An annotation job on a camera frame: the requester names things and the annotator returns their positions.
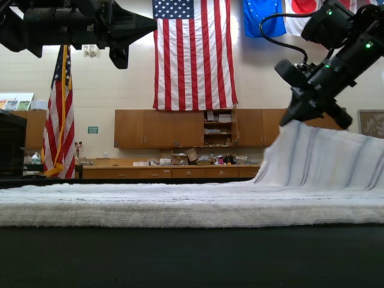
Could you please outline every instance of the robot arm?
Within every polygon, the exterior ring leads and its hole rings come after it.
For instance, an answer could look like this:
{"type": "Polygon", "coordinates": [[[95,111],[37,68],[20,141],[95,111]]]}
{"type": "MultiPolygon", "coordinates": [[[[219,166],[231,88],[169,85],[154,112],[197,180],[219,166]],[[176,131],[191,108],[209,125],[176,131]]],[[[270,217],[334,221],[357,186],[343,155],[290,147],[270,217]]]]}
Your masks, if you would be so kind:
{"type": "Polygon", "coordinates": [[[0,0],[0,43],[41,57],[45,45],[96,44],[110,48],[119,69],[128,67],[128,48],[156,30],[155,20],[122,9],[114,0],[0,0]],[[10,6],[23,13],[21,19],[10,6]]]}
{"type": "Polygon", "coordinates": [[[352,118],[337,105],[335,97],[384,54],[384,5],[365,5],[356,14],[336,0],[328,0],[315,12],[301,37],[319,43],[331,52],[319,65],[288,60],[279,62],[275,70],[292,87],[292,100],[281,120],[322,118],[323,112],[346,129],[352,118]]]}

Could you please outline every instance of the american flag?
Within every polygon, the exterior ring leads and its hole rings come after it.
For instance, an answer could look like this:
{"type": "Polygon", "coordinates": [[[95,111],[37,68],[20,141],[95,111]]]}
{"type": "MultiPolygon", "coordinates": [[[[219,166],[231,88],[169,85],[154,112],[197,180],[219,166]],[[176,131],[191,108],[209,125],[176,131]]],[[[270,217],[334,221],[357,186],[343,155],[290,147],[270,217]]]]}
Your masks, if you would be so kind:
{"type": "Polygon", "coordinates": [[[60,47],[55,73],[50,87],[48,111],[43,140],[45,175],[74,177],[74,117],[72,105],[70,46],[60,47]]]}
{"type": "Polygon", "coordinates": [[[230,0],[153,0],[158,110],[236,104],[230,0]]]}

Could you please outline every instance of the framed picture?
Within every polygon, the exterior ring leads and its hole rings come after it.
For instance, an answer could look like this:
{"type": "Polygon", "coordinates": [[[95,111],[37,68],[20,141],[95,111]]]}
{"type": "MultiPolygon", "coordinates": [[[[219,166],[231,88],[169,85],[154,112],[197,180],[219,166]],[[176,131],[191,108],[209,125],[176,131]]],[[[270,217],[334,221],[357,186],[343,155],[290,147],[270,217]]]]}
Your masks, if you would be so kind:
{"type": "Polygon", "coordinates": [[[359,110],[359,132],[384,139],[384,110],[359,110]]]}

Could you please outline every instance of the countertop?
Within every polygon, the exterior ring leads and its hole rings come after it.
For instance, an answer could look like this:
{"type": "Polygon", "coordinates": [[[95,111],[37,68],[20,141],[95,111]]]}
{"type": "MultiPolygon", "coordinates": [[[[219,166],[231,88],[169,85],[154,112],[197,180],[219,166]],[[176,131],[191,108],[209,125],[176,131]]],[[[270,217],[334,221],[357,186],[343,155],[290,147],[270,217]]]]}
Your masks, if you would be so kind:
{"type": "Polygon", "coordinates": [[[84,170],[97,169],[211,169],[211,168],[249,168],[260,167],[260,164],[244,165],[174,165],[174,166],[83,166],[84,170]]]}

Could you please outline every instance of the red and white stripes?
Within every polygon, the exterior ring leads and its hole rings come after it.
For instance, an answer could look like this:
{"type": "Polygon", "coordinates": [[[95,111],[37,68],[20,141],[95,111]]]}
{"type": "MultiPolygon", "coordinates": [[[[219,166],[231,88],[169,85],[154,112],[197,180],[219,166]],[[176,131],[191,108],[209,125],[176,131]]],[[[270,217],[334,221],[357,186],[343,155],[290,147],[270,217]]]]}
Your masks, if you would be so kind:
{"type": "Polygon", "coordinates": [[[157,22],[154,108],[212,110],[236,104],[230,0],[195,0],[194,19],[157,22]]]}

